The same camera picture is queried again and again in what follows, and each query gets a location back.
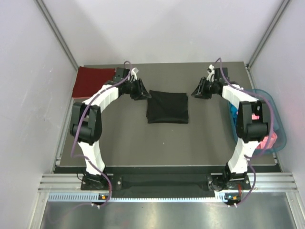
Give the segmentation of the black t shirt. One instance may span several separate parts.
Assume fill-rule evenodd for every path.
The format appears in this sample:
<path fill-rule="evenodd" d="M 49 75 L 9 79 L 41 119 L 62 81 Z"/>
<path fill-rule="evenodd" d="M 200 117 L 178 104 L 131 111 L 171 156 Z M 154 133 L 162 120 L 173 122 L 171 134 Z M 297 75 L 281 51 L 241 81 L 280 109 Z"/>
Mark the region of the black t shirt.
<path fill-rule="evenodd" d="M 149 124 L 170 123 L 188 124 L 187 93 L 167 93 L 149 91 L 151 98 L 147 100 L 146 118 Z"/>

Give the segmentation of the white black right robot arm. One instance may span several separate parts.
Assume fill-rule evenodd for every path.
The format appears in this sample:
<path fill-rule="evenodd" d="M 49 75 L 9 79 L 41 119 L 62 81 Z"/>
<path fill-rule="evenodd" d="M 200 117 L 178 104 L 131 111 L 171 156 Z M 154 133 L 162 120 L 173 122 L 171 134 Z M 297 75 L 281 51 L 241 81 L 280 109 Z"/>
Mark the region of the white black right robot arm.
<path fill-rule="evenodd" d="M 267 102 L 251 96 L 237 84 L 229 85 L 224 81 L 210 82 L 203 77 L 192 96 L 210 99 L 213 94 L 220 95 L 238 108 L 235 126 L 238 140 L 234 153 L 226 163 L 222 177 L 211 181 L 211 187 L 219 187 L 221 191 L 235 188 L 240 182 L 245 181 L 248 162 L 256 148 L 269 135 L 272 122 Z"/>

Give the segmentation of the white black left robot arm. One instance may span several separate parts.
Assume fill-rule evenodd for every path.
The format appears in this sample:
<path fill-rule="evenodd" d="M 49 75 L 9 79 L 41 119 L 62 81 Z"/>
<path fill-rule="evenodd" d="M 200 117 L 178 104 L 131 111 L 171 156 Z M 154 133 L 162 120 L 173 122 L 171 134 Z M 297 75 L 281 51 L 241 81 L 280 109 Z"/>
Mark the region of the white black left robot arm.
<path fill-rule="evenodd" d="M 107 190 L 109 178 L 103 173 L 105 163 L 101 156 L 99 140 L 102 135 L 102 112 L 120 96 L 128 94 L 133 100 L 151 98 L 141 79 L 133 76 L 120 82 L 108 81 L 92 97 L 72 106 L 70 134 L 74 137 L 71 154 L 76 146 L 81 148 L 86 171 L 82 178 L 82 190 Z"/>

